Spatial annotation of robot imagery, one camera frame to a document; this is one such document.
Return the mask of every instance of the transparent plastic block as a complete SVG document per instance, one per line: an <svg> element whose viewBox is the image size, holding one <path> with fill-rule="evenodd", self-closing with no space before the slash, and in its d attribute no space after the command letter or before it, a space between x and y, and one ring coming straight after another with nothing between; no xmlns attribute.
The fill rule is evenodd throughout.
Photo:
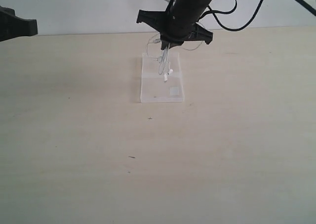
<svg viewBox="0 0 316 224"><path fill-rule="evenodd" d="M184 91L179 53L169 52L168 60L173 72L164 81L159 75L158 61L143 54L142 85L140 101L147 102L183 102Z"/></svg>

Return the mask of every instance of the light wood surface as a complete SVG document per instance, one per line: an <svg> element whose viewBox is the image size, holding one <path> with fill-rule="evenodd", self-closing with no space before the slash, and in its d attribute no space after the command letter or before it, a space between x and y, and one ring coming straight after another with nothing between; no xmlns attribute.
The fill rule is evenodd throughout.
<svg viewBox="0 0 316 224"><path fill-rule="evenodd" d="M150 36L0 44L0 223L315 224L316 28L214 31L141 104Z"/></svg>

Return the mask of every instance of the black cable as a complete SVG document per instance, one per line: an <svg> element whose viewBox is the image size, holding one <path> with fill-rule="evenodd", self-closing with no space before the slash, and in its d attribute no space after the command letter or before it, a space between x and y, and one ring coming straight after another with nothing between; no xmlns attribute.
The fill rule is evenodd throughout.
<svg viewBox="0 0 316 224"><path fill-rule="evenodd" d="M307 4L307 2L305 2L304 0L295 0L295 1L299 3L302 7L304 7L306 10L308 10L311 14L316 16L316 10L312 6Z"/></svg>
<svg viewBox="0 0 316 224"><path fill-rule="evenodd" d="M201 17L198 20L203 19L205 16L209 15L209 14L223 14L223 15L229 15L232 14L236 9L237 9L237 0L235 0L235 6L232 10L230 11L220 11L220 10L212 10L212 8L210 6L207 6L207 8L209 9L208 11L204 12Z"/></svg>
<svg viewBox="0 0 316 224"><path fill-rule="evenodd" d="M231 28L226 27L225 25L223 25L223 24L219 21L217 15L216 15L215 13L213 13L213 16L214 16L215 20L217 21L217 23L218 23L223 29L228 30L228 31L237 32L237 31L240 31L240 30L245 29L248 25L251 24L251 22L256 18L256 15L258 14L258 12L259 12L259 10L260 10L260 7L261 7L263 1L264 1L264 0L260 0L260 1L259 1L259 4L258 4L258 6L257 6L257 8L256 8L256 10L255 10L255 12L254 12L254 14L253 14L252 17L250 18L250 20L249 20L244 26L242 26L242 27L240 27L240 28L238 28L238 29L231 29Z"/></svg>

